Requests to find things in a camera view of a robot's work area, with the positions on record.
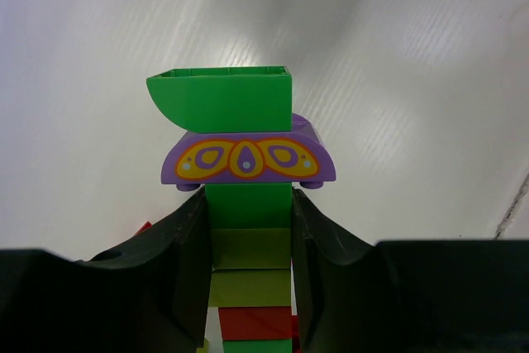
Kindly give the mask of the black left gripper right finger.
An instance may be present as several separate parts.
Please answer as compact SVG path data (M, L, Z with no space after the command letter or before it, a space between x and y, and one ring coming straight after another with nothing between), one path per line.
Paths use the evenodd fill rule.
M526 241L371 245L301 190L292 210L302 351L527 351Z

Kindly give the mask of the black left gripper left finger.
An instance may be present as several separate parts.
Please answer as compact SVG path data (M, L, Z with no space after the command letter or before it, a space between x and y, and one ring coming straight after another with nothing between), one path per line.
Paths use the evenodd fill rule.
M91 260L1 253L4 352L194 352L212 277L207 203L177 210Z

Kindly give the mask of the lime curved lego brick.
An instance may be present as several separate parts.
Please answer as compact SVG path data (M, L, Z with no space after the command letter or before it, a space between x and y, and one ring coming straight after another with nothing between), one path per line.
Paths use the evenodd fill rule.
M291 307L291 271L215 270L208 306L217 312L219 308Z

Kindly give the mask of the green square lego brick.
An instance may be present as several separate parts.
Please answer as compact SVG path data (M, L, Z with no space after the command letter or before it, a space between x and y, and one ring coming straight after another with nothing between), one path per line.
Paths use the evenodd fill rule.
M290 228L291 183L208 184L205 193L212 229Z

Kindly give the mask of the purple butterfly lego brick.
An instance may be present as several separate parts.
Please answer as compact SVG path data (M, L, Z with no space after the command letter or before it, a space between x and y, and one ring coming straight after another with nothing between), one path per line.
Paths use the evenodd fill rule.
M291 131L195 133L169 151L161 183L181 191L202 184L298 182L320 188L336 180L336 168L311 122L293 114Z

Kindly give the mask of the green curved lego brick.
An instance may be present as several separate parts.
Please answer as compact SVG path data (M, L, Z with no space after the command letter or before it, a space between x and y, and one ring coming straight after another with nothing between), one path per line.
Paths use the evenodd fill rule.
M187 131L292 128L292 75L283 66L171 69L146 85L160 112Z

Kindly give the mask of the red small lego brick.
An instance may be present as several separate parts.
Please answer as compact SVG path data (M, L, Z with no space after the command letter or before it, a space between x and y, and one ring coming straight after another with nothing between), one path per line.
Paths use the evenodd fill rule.
M286 340L293 336L291 307L219 308L224 341Z

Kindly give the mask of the green small lego brick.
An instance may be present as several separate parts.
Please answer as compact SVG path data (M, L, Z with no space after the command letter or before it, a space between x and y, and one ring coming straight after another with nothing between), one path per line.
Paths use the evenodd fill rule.
M291 339L284 340L248 340L224 341L224 353L292 353Z

